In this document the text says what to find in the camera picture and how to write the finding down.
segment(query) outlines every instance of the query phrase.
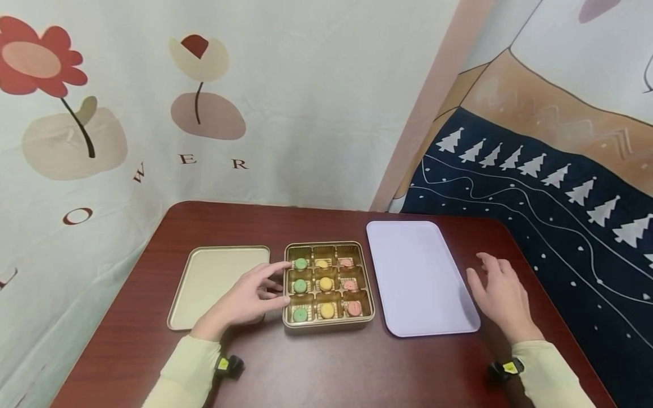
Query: right hand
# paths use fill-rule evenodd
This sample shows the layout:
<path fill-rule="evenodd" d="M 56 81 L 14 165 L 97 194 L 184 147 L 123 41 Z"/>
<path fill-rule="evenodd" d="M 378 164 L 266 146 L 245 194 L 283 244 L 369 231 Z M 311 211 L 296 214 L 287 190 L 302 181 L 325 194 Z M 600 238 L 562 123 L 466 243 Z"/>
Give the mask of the right hand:
<path fill-rule="evenodd" d="M 260 264 L 240 277 L 234 286 L 225 293 L 198 321 L 191 330 L 196 339 L 219 341 L 232 324 L 243 324 L 263 316 L 266 312 L 281 309 L 290 303 L 283 296 L 283 286 L 272 281 L 274 274 L 280 275 L 290 262 Z M 279 293 L 268 292 L 272 289 Z"/>
<path fill-rule="evenodd" d="M 510 262 L 485 252 L 476 256 L 483 261 L 487 271 L 487 287 L 483 287 L 473 268 L 467 269 L 467 280 L 481 311 L 501 328 L 512 345 L 521 341 L 544 340 L 531 319 L 528 294 Z"/>

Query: white tree pattern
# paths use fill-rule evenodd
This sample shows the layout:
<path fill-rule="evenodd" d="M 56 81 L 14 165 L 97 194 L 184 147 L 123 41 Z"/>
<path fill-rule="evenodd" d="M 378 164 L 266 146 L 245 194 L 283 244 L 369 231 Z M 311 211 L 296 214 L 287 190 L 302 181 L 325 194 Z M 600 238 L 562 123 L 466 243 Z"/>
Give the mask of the white tree pattern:
<path fill-rule="evenodd" d="M 520 153 L 522 152 L 523 147 L 524 147 L 523 145 L 519 146 L 519 149 L 517 149 L 510 157 L 508 157 L 508 160 L 503 162 L 503 164 L 500 165 L 499 167 L 501 167 L 502 170 L 505 170 L 506 168 L 517 167 L 517 160 L 519 158 Z"/>
<path fill-rule="evenodd" d="M 456 153 L 455 147 L 458 145 L 458 140 L 460 139 L 460 133 L 465 130 L 465 128 L 461 127 L 454 133 L 450 133 L 449 136 L 443 138 L 440 140 L 438 143 L 436 143 L 436 146 L 440 147 L 440 151 L 449 151 L 451 153 Z"/>
<path fill-rule="evenodd" d="M 565 194 L 570 197 L 569 202 L 576 202 L 585 207 L 585 198 L 590 195 L 590 191 L 594 188 L 594 180 L 596 180 L 596 177 L 592 177 L 590 181 L 586 181 L 582 185 L 566 192 Z"/>
<path fill-rule="evenodd" d="M 563 168 L 559 168 L 555 172 L 549 174 L 544 180 L 542 180 L 544 185 L 553 185 L 555 188 L 559 189 L 560 182 L 565 179 L 565 174 L 567 174 L 569 166 L 571 165 L 566 165 Z"/>
<path fill-rule="evenodd" d="M 637 248 L 637 240 L 640 240 L 644 235 L 644 231 L 648 228 L 648 222 L 653 218 L 653 214 L 648 214 L 644 218 L 636 219 L 632 223 L 623 224 L 619 228 L 613 229 L 617 242 L 626 242 L 633 248 Z"/>
<path fill-rule="evenodd" d="M 524 163 L 523 165 L 517 167 L 517 170 L 522 171 L 522 176 L 529 175 L 537 178 L 537 172 L 539 172 L 542 163 L 544 163 L 544 158 L 547 156 L 546 153 L 542 153 L 540 156 L 537 156 L 535 159 Z"/>
<path fill-rule="evenodd" d="M 646 259 L 648 259 L 649 262 L 651 262 L 650 264 L 648 264 L 648 267 L 653 269 L 653 254 L 645 254 L 644 256 L 646 257 Z"/>
<path fill-rule="evenodd" d="M 479 154 L 481 151 L 481 148 L 483 147 L 483 139 L 482 141 L 476 143 L 471 149 L 466 151 L 465 153 L 461 154 L 458 156 L 459 158 L 462 159 L 462 162 L 465 163 L 466 161 L 476 161 L 476 155 Z"/>
<path fill-rule="evenodd" d="M 590 224 L 594 222 L 601 227 L 605 227 L 605 221 L 610 218 L 610 213 L 612 213 L 612 210 L 614 210 L 616 202 L 619 198 L 621 197 L 616 196 L 612 200 L 606 201 L 604 204 L 601 204 L 593 210 L 588 211 L 587 214 L 590 216 Z"/>
<path fill-rule="evenodd" d="M 503 143 L 499 143 L 499 146 L 492 150 L 492 153 L 488 154 L 485 159 L 479 163 L 480 165 L 483 165 L 483 168 L 486 168 L 487 166 L 494 166 L 494 161 L 496 161 L 496 158 L 499 156 L 502 144 Z"/>

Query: gold tin box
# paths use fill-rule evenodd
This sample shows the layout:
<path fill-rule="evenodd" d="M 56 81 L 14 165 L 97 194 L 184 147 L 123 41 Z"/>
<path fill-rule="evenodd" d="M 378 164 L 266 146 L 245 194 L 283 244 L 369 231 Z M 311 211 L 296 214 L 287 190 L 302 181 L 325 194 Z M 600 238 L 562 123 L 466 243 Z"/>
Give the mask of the gold tin box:
<path fill-rule="evenodd" d="M 305 268 L 298 259 L 307 261 Z M 289 333 L 359 329 L 374 318 L 370 278 L 358 242 L 292 243 L 286 247 L 285 260 L 293 264 L 283 275 L 283 294 L 291 299 L 283 310 L 283 323 Z M 296 286 L 298 280 L 303 282 Z M 323 307 L 333 317 L 322 316 Z M 296 314 L 297 309 L 306 312 Z M 295 320 L 296 316 L 302 317 L 300 321 Z"/>

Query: blue fabric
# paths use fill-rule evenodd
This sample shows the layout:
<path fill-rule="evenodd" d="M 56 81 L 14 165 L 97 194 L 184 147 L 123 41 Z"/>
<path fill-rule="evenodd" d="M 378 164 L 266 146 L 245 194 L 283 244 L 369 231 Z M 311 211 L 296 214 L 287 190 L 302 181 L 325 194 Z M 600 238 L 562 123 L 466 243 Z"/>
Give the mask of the blue fabric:
<path fill-rule="evenodd" d="M 436 144 L 461 127 L 455 152 L 440 151 Z M 463 163 L 459 156 L 483 139 L 475 161 Z M 495 165 L 483 168 L 479 162 L 499 143 Z M 546 153 L 537 177 L 500 168 L 520 146 L 518 167 Z M 560 188 L 542 182 L 566 164 Z M 569 202 L 566 192 L 594 177 L 584 205 Z M 616 195 L 605 227 L 589 223 L 587 211 Z M 653 254 L 653 230 L 643 231 L 636 248 L 613 232 L 653 213 L 653 198 L 582 155 L 458 108 L 415 172 L 402 212 L 504 223 L 618 406 L 653 406 L 653 269 L 644 257 Z"/>

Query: left hand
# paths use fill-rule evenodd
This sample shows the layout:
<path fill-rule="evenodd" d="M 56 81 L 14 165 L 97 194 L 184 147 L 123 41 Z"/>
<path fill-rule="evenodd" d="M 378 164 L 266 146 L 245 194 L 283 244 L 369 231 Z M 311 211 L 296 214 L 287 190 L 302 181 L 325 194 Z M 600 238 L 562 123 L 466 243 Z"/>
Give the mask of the left hand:
<path fill-rule="evenodd" d="M 283 291 L 270 276 L 290 268 L 290 262 L 260 264 L 245 273 L 198 321 L 190 336 L 208 341 L 219 341 L 232 324 L 251 322 L 265 313 L 281 309 L 290 303 L 288 296 L 280 296 L 265 289 Z"/>

